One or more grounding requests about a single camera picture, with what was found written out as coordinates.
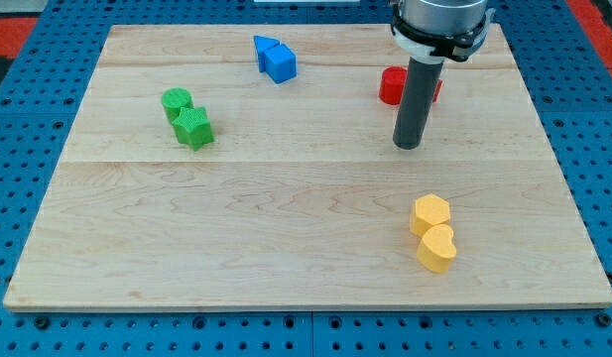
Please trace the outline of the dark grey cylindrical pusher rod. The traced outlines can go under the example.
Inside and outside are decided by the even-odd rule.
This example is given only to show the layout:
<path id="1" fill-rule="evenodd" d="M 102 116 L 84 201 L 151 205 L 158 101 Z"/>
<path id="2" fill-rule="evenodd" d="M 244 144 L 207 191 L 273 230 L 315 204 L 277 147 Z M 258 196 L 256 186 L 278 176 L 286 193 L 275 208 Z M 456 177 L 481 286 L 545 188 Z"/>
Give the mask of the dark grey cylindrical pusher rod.
<path id="1" fill-rule="evenodd" d="M 410 58 L 401 96 L 393 142 L 400 149 L 415 149 L 422 141 L 443 61 L 423 63 Z"/>

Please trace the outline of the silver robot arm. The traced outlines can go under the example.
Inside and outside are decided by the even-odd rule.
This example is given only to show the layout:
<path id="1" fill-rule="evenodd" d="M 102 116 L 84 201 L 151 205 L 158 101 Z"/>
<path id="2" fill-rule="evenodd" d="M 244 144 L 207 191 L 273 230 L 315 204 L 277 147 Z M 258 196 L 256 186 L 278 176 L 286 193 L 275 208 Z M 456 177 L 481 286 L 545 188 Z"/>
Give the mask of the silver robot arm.
<path id="1" fill-rule="evenodd" d="M 484 44 L 495 10 L 487 0 L 401 0 L 391 33 L 410 56 L 393 132 L 404 150 L 422 140 L 446 60 L 466 62 Z"/>

